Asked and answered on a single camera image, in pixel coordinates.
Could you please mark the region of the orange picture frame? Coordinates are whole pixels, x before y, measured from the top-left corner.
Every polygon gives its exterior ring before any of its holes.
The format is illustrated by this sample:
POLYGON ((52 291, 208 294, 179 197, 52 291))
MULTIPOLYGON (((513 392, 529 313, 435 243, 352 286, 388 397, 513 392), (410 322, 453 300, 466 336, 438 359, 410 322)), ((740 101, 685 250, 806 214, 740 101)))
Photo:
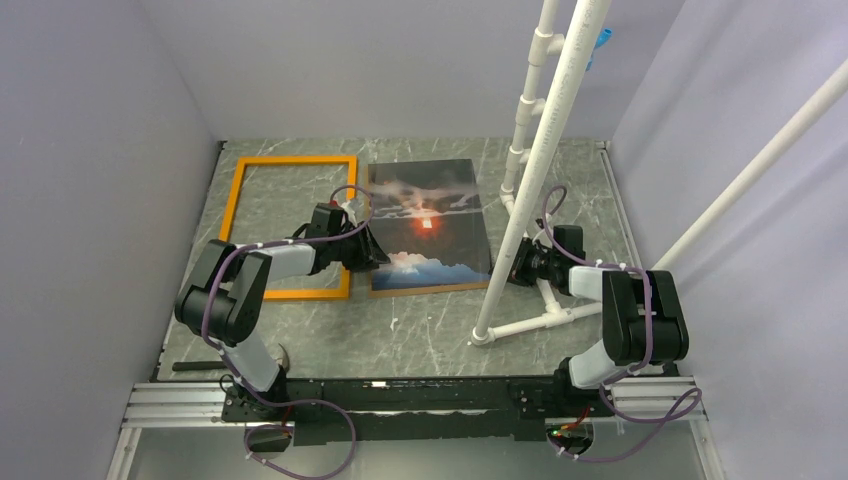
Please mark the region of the orange picture frame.
MULTIPOLYGON (((256 243, 290 236, 311 219, 338 184, 358 182, 354 155, 242 156, 234 168, 221 219, 221 240, 256 243)), ((336 265, 314 277, 269 284, 264 299, 272 302, 346 300, 351 273, 336 265)))

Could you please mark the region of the sunset landscape photo print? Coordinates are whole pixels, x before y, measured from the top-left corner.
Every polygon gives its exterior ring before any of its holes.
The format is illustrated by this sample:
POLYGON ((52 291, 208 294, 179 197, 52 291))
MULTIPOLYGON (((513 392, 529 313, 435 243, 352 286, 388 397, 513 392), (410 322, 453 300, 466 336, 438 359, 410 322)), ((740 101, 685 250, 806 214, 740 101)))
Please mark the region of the sunset landscape photo print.
POLYGON ((375 163, 367 169, 370 230, 391 263, 369 289, 490 280, 493 257, 470 159, 375 163))

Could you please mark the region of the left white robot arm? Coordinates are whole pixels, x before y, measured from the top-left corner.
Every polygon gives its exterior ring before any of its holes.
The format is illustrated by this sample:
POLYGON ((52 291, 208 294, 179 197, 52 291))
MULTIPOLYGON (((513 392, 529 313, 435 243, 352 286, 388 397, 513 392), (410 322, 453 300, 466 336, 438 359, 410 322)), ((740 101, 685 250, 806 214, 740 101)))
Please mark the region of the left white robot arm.
POLYGON ((351 273, 387 264, 366 222, 335 201, 315 206, 293 236, 268 244, 206 244, 174 305, 175 319, 216 350, 235 392, 264 420, 287 406, 287 372, 256 329, 269 282, 315 275, 332 263, 351 273))

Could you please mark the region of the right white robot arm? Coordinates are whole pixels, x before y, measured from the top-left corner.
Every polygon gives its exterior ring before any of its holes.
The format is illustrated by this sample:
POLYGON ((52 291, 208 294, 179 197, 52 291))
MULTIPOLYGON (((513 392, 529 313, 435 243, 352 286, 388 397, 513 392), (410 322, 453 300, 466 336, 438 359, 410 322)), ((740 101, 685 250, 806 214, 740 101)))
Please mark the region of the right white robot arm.
POLYGON ((600 305, 598 344, 566 361, 569 377, 551 388, 557 411, 574 415, 590 389, 634 375, 649 365, 685 358, 690 340, 675 281, 664 270, 586 260, 583 230, 557 225, 548 241, 521 240, 508 281, 520 286, 545 282, 564 296, 600 305))

